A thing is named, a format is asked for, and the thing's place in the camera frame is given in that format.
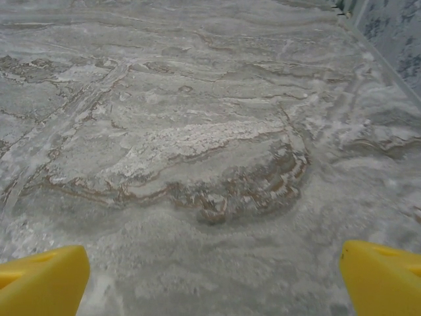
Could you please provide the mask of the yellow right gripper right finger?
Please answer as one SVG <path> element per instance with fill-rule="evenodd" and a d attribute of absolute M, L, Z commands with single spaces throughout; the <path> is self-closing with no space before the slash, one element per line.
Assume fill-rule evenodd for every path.
<path fill-rule="evenodd" d="M 348 240 L 339 268 L 357 315 L 420 315 L 420 255 Z"/>

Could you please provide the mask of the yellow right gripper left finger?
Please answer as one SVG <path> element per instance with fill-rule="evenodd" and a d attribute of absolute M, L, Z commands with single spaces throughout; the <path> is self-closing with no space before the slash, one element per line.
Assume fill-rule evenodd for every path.
<path fill-rule="evenodd" d="M 2 263 L 1 314 L 74 316 L 89 274 L 89 259 L 80 245 Z"/>

